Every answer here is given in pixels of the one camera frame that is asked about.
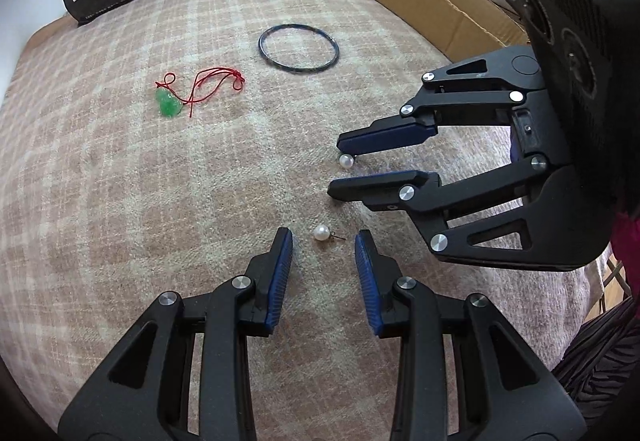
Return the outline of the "pink sleeve forearm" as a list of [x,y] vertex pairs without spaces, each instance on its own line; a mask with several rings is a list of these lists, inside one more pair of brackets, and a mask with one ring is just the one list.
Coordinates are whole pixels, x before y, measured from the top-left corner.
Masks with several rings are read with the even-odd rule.
[[627,282],[634,300],[640,291],[640,229],[639,221],[617,213],[612,228],[611,245],[615,258],[623,263]]

